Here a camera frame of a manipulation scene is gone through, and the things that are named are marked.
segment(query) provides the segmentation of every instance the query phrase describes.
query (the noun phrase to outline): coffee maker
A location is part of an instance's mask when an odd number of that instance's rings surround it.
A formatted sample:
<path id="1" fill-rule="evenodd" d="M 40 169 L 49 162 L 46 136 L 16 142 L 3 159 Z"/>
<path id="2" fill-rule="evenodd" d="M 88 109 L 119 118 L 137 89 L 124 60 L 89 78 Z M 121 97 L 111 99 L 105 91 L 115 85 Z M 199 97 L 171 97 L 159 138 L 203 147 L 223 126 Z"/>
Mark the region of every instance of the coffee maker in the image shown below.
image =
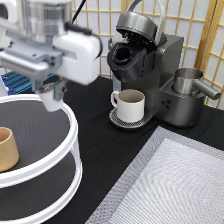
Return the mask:
<path id="1" fill-rule="evenodd" d="M 128 124 L 116 117 L 114 108 L 110 120 L 125 129 L 142 127 L 152 117 L 178 127 L 193 126 L 200 119 L 206 95 L 217 99 L 220 93 L 201 81 L 197 92 L 185 94 L 174 90 L 184 38 L 163 33 L 165 9 L 159 0 L 158 27 L 150 18 L 133 12 L 140 1 L 133 1 L 121 13 L 116 30 L 122 37 L 119 41 L 109 40 L 107 62 L 113 72 L 114 90 L 120 87 L 120 90 L 135 89 L 145 94 L 145 116 L 135 124 Z M 186 72 L 184 75 L 183 80 L 189 78 Z"/>

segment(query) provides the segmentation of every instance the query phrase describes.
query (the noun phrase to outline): metal grate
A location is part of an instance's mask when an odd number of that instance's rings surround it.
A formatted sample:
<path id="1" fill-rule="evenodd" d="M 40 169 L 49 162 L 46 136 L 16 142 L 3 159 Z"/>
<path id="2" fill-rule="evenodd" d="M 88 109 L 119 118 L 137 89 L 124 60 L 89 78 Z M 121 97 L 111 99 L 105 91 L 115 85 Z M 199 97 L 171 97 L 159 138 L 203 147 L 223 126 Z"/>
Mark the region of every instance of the metal grate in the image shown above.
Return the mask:
<path id="1" fill-rule="evenodd" d="M 145 114 L 145 116 L 140 120 L 140 121 L 137 121 L 137 122 L 134 122 L 134 123 L 127 123 L 127 122 L 124 122 L 122 120 L 120 120 L 118 117 L 117 117 L 117 109 L 114 108 L 110 114 L 109 114 L 109 118 L 110 118 L 110 121 L 116 125 L 117 127 L 119 128 L 122 128 L 122 129 L 129 129 L 129 130 L 135 130 L 137 128 L 141 128 L 143 127 L 145 124 L 148 123 L 148 121 L 152 118 L 151 115 L 149 114 Z"/>

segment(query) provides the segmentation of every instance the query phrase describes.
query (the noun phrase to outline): table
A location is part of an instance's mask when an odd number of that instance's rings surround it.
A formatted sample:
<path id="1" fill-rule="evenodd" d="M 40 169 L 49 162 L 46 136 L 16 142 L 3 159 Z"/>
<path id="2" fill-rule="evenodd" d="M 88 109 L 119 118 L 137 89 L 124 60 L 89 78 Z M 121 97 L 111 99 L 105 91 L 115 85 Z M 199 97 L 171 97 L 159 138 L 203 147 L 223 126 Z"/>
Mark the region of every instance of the table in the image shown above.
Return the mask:
<path id="1" fill-rule="evenodd" d="M 64 101 L 79 124 L 83 178 L 71 202 L 46 224 L 85 223 L 158 126 L 224 150 L 224 111 L 204 106 L 200 122 L 192 128 L 152 119 L 142 129 L 126 132 L 109 121 L 111 80 L 99 77 L 89 86 L 69 82 L 67 87 Z"/>

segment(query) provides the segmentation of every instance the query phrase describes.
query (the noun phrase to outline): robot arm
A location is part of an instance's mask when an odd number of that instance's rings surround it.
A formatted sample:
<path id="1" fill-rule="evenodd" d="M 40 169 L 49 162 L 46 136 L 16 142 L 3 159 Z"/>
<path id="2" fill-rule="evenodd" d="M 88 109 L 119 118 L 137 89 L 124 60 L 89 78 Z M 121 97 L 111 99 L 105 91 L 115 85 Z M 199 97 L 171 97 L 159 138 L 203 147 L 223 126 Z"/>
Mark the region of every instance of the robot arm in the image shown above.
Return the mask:
<path id="1" fill-rule="evenodd" d="M 30 78 L 48 111 L 60 109 L 67 80 L 88 85 L 97 78 L 102 43 L 90 30 L 70 24 L 72 0 L 0 0 L 1 6 L 0 29 L 12 42 L 3 46 L 0 62 Z M 51 72 L 61 81 L 45 87 Z"/>

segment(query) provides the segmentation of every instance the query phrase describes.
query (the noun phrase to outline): paper cup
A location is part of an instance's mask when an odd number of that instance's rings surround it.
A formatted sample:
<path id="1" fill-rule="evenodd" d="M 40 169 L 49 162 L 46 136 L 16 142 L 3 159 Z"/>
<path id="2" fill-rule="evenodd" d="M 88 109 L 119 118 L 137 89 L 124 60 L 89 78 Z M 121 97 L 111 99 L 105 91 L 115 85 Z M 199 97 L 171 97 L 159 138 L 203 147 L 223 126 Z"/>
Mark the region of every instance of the paper cup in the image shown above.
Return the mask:
<path id="1" fill-rule="evenodd" d="M 12 131 L 0 128 L 0 172 L 12 168 L 19 160 L 19 153 Z"/>

